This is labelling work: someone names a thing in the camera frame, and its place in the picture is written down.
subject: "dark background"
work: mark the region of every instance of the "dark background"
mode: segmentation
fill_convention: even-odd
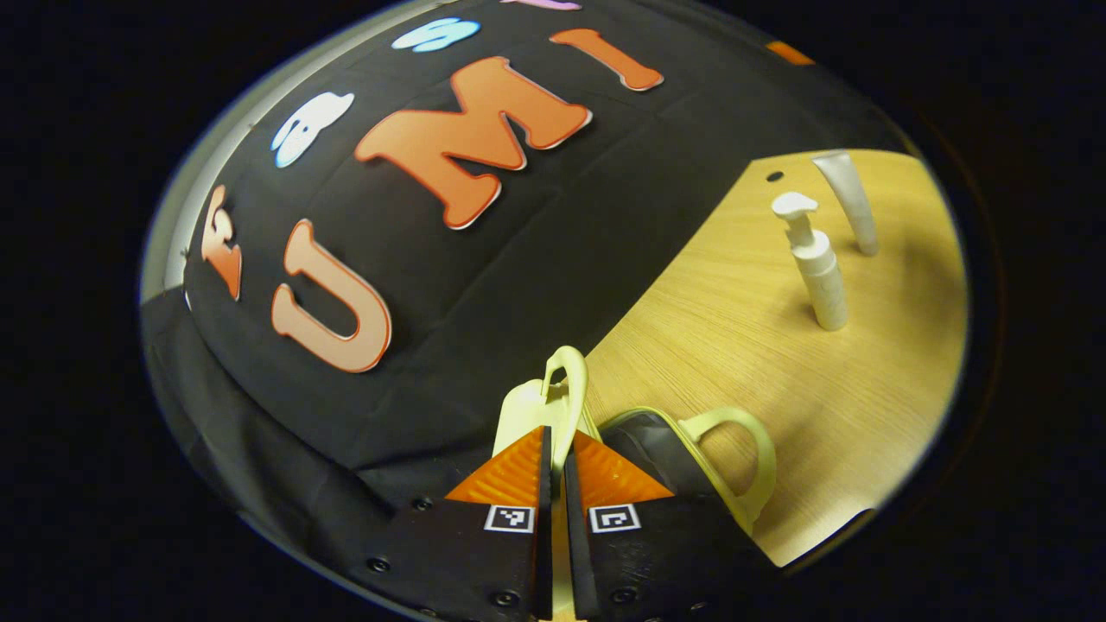
[[[963,426],[972,442],[950,452],[951,470],[932,475],[938,491],[750,618],[1089,618],[1103,549],[1091,351],[1106,283],[1093,271],[1102,199],[1088,189],[1103,177],[1103,6],[711,3],[942,137],[987,205],[1009,312],[990,405]],[[35,393],[12,407],[31,425],[10,435],[20,554],[4,619],[385,618],[255,536],[191,473],[135,326],[145,227],[176,164],[264,73],[374,4],[88,3],[10,20],[23,111],[11,141],[38,157],[9,167],[10,209],[45,259],[10,269],[9,293],[33,302],[11,320],[30,339],[9,377]]]

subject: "screw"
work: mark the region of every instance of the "screw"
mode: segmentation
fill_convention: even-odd
[[[611,592],[611,601],[615,604],[626,604],[633,602],[636,598],[637,592],[634,591],[634,588],[618,588]]]
[[[387,572],[392,570],[392,564],[380,558],[374,557],[368,560],[368,569],[373,572]]]
[[[519,594],[514,592],[495,592],[491,597],[491,602],[495,607],[514,607],[519,604]]]

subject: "table surface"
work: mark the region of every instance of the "table surface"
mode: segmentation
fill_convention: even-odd
[[[860,255],[816,153],[755,160],[586,357],[596,423],[635,406],[676,418],[738,406],[763,422],[779,470],[753,540],[778,566],[908,477],[940,428],[964,353],[964,265],[940,190],[911,156],[849,154],[878,255]],[[783,177],[768,182],[773,172]],[[786,224],[772,214],[792,190],[818,203],[811,222],[837,255],[849,311],[839,331],[815,322]],[[702,447],[735,491],[749,486],[755,448],[743,428],[726,424]]]

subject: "white tube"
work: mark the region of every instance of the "white tube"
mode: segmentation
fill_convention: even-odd
[[[848,320],[845,282],[830,238],[811,228],[807,215],[817,207],[814,199],[799,193],[784,193],[772,201],[772,211],[790,227],[787,240],[791,242],[791,255],[806,283],[814,317],[823,329],[835,331]]]
[[[876,221],[872,217],[872,204],[864,193],[864,185],[860,184],[860,176],[856,173],[853,158],[848,152],[836,151],[811,158],[814,166],[818,167],[822,175],[833,188],[833,194],[837,196],[841,206],[845,208],[845,216],[853,227],[853,235],[860,246],[864,255],[875,255],[879,252],[879,240],[876,239]]]

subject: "letter m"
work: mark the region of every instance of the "letter m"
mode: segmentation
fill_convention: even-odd
[[[354,157],[383,157],[434,193],[450,229],[463,229],[488,209],[502,185],[494,175],[472,176],[450,158],[509,170],[526,156],[507,122],[526,132],[526,144],[551,149],[592,120],[586,107],[568,104],[517,73],[502,56],[479,60],[450,79],[461,112],[399,111],[365,134]]]

